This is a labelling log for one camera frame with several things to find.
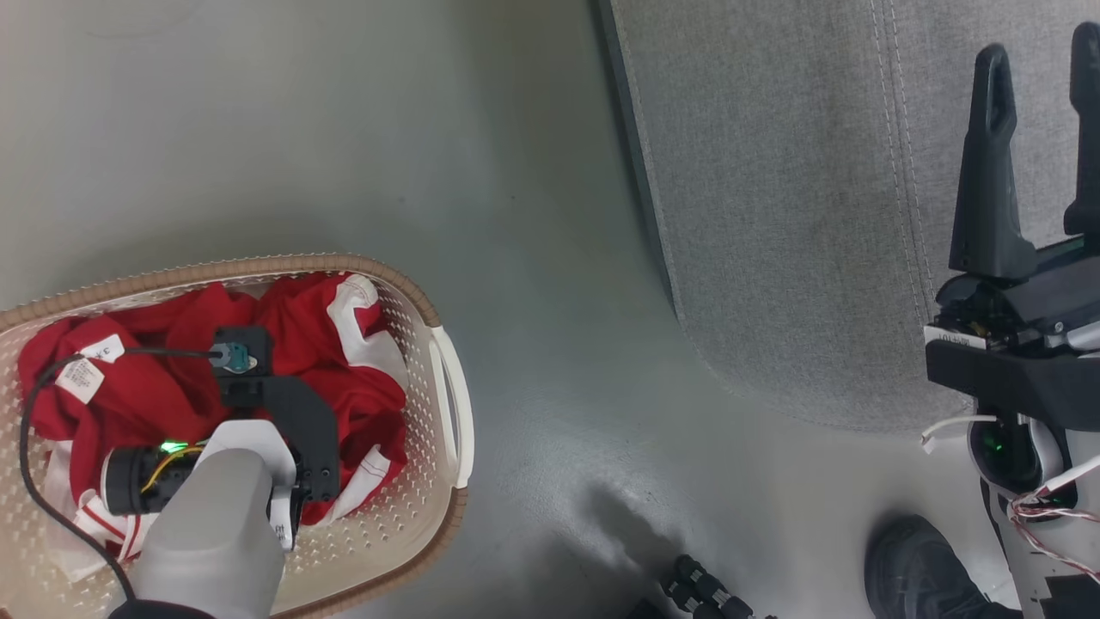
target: red clothing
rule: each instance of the red clothing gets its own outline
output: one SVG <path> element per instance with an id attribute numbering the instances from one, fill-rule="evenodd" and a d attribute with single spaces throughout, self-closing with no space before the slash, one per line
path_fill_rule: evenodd
<path id="1" fill-rule="evenodd" d="M 341 487 L 374 445 L 392 461 L 384 484 L 406 464 L 405 391 L 384 372 L 351 367 L 328 313 L 337 287 L 348 275 L 315 273 L 284 277 L 258 300 L 229 291 L 220 283 L 177 298 L 92 319 L 65 319 L 38 332 L 19 358 L 23 396 L 52 363 L 111 335 L 125 349 L 157 346 L 209 351 L 219 327 L 264 327 L 272 336 L 274 373 L 298 376 L 333 410 L 340 435 Z M 381 305 L 355 309 L 359 332 L 385 330 Z M 69 480 L 74 500 L 98 490 L 100 469 L 117 447 L 195 443 L 207 439 L 229 411 L 205 360 L 122 355 L 113 364 L 90 361 L 105 376 L 88 405 L 65 389 L 42 390 L 31 423 L 40 436 L 73 441 Z M 328 505 L 312 504 L 302 523 L 312 524 Z"/>

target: white label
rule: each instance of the white label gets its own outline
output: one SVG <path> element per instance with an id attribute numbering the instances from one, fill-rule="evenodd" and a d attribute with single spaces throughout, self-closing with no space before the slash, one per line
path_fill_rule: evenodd
<path id="1" fill-rule="evenodd" d="M 97 342 L 86 347 L 84 351 L 80 351 L 80 354 L 89 360 L 99 360 L 108 364 L 113 364 L 127 350 L 122 347 L 122 339 L 119 338 L 119 334 L 114 334 L 102 342 Z"/>
<path id="2" fill-rule="evenodd" d="M 961 344 L 963 346 L 969 346 L 970 349 L 980 349 L 986 351 L 989 349 L 989 344 L 986 339 L 978 338 L 976 335 L 967 335 L 965 333 L 955 333 L 947 330 L 942 330 L 939 328 L 934 328 L 932 325 L 924 327 L 924 344 L 927 345 L 930 342 L 942 340 L 944 342 L 950 342 L 952 344 Z"/>
<path id="3" fill-rule="evenodd" d="M 92 396 L 99 391 L 99 386 L 103 385 L 103 373 L 99 372 L 99 368 L 91 362 L 77 360 L 65 366 L 55 385 L 87 405 L 91 401 Z"/>
<path id="4" fill-rule="evenodd" d="M 272 490 L 270 509 L 272 531 L 275 531 L 283 552 L 294 552 L 294 537 L 290 534 L 290 489 L 283 487 Z"/>

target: black bracket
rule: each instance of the black bracket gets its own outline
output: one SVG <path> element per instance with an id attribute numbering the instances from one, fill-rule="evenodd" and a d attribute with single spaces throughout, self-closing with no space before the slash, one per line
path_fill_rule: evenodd
<path id="1" fill-rule="evenodd" d="M 1052 429 L 1100 432 L 1100 360 L 1030 360 L 944 341 L 924 347 L 928 380 Z"/>
<path id="2" fill-rule="evenodd" d="M 272 376 L 272 342 L 263 328 L 218 330 L 215 346 L 241 345 L 255 360 L 234 373 L 215 367 L 222 405 L 264 409 L 299 456 L 298 483 L 305 502 L 330 501 L 340 495 L 340 438 L 332 409 L 297 377 Z"/>

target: white plastic basket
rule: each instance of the white plastic basket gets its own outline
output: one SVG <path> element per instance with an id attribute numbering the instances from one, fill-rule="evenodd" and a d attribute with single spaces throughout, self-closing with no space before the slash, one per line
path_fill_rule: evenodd
<path id="1" fill-rule="evenodd" d="M 26 342 L 65 317 L 150 305 L 219 280 L 230 288 L 261 291 L 278 277 L 318 270 L 360 273 L 378 288 L 383 316 L 409 371 L 404 411 L 409 462 L 359 511 L 329 527 L 301 530 L 297 549 L 287 557 L 274 616 L 328 617 L 417 577 L 442 554 L 465 510 L 474 431 L 462 367 L 424 291 L 394 268 L 358 255 L 185 266 L 73 290 L 0 314 L 0 618 L 100 619 L 118 589 L 108 570 L 70 584 L 45 556 L 43 528 L 48 519 L 31 502 L 19 475 L 22 401 L 15 364 Z M 31 462 L 41 486 L 45 446 L 33 438 Z"/>

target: clothing tag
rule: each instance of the clothing tag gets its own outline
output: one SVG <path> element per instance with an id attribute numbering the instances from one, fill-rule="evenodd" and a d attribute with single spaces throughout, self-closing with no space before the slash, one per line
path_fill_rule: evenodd
<path id="1" fill-rule="evenodd" d="M 114 334 L 102 342 L 97 342 L 84 349 L 80 351 L 80 354 L 89 360 L 99 360 L 108 364 L 113 364 L 127 350 L 122 347 L 122 339 L 119 338 L 119 334 Z"/>
<path id="2" fill-rule="evenodd" d="M 91 401 L 92 396 L 99 391 L 99 386 L 103 385 L 103 373 L 99 372 L 99 368 L 91 362 L 77 360 L 65 366 L 54 385 L 87 405 Z"/>
<path id="3" fill-rule="evenodd" d="M 943 340 L 945 342 L 950 342 L 952 344 L 961 344 L 963 346 L 968 346 L 970 349 L 980 349 L 986 351 L 989 349 L 989 344 L 986 339 L 978 338 L 976 335 L 967 335 L 965 333 L 955 333 L 947 330 L 942 330 L 939 328 L 934 328 L 932 325 L 924 327 L 924 344 L 928 344 L 934 340 Z"/>

